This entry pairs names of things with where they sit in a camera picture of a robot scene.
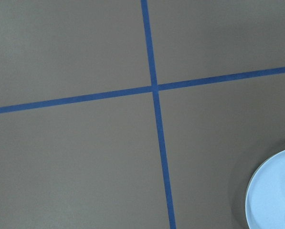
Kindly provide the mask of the light blue plate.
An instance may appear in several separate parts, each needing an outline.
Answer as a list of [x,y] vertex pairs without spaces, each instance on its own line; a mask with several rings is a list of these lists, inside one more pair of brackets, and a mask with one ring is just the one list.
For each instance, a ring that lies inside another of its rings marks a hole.
[[285,229],[285,150],[255,170],[245,194],[245,216],[250,229]]

